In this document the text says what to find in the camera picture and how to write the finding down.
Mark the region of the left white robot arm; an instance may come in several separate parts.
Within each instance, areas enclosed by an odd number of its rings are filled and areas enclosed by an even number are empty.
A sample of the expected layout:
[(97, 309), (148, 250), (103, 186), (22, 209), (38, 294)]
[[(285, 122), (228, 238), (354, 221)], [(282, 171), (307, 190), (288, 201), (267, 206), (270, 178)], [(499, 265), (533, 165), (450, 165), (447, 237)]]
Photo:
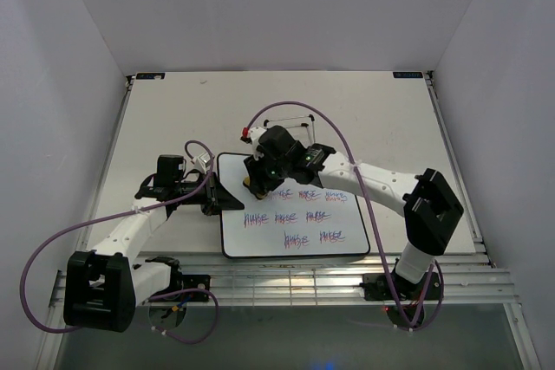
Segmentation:
[(137, 260), (144, 244), (182, 205), (197, 205), (206, 216), (240, 211), (244, 204), (226, 190), (213, 171), (214, 157), (193, 159), (188, 179), (186, 161), (161, 155), (155, 173), (147, 176), (134, 195), (130, 215), (91, 250), (77, 251), (68, 260), (63, 318), (67, 325), (123, 332), (137, 306), (151, 297), (176, 302), (206, 302), (207, 276), (188, 276), (177, 259), (155, 256)]

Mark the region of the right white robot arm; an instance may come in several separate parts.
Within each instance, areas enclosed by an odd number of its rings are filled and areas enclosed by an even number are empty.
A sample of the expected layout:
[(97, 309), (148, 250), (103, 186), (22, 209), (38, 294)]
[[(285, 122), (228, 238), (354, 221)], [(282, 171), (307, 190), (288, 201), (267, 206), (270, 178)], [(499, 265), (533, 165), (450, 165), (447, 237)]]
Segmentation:
[(292, 179), (366, 198), (403, 217), (408, 242), (392, 271), (391, 285), (402, 298), (422, 289), (422, 278), (433, 260), (445, 253), (464, 213), (440, 172), (395, 173), (355, 163), (331, 146), (304, 146), (281, 126), (246, 128), (241, 139), (252, 148), (244, 161), (244, 185), (258, 199)]

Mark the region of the white whiteboard black frame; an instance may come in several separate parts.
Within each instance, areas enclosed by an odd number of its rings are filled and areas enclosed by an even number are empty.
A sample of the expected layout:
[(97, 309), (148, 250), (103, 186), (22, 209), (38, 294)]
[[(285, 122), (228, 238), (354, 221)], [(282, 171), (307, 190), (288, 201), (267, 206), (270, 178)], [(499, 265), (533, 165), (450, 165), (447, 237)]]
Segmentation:
[(287, 179), (256, 199), (243, 180), (244, 154), (217, 157), (221, 184), (244, 208), (221, 214), (222, 251), (229, 258), (363, 256), (369, 237), (357, 197)]

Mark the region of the yellow bone-shaped eraser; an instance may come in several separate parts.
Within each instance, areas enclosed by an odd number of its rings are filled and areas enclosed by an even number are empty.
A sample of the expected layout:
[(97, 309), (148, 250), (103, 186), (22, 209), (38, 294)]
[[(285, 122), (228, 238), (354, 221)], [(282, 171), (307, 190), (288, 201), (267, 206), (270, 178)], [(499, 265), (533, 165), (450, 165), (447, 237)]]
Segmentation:
[(265, 199), (268, 194), (268, 191), (260, 187), (257, 181), (253, 181), (250, 176), (244, 178), (243, 186), (258, 200)]

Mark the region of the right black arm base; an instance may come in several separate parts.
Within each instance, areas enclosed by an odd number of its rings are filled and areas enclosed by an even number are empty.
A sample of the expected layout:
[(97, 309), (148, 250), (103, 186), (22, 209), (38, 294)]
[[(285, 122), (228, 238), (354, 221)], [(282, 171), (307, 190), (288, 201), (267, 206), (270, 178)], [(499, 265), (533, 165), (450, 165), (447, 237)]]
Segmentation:
[[(419, 283), (413, 285), (412, 283), (400, 282), (396, 275), (393, 275), (393, 282), (398, 294), (399, 299), (404, 301), (417, 301), (424, 290), (426, 277), (424, 276)], [(383, 273), (367, 273), (362, 275), (362, 281), (359, 286), (363, 290), (363, 299), (365, 301), (393, 301), (393, 295), (389, 288), (386, 276)], [(441, 294), (441, 283), (439, 275), (435, 272), (432, 273), (430, 282), (427, 286), (424, 299), (431, 301), (438, 301)]]

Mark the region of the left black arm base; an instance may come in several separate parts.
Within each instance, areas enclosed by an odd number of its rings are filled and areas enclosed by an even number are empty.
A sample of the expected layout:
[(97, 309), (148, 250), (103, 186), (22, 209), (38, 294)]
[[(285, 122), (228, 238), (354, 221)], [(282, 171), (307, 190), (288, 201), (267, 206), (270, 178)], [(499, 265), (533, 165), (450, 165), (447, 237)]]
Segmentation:
[(177, 274), (170, 278), (166, 289), (156, 292), (150, 300), (157, 302), (207, 302), (210, 289), (210, 275), (183, 275)]

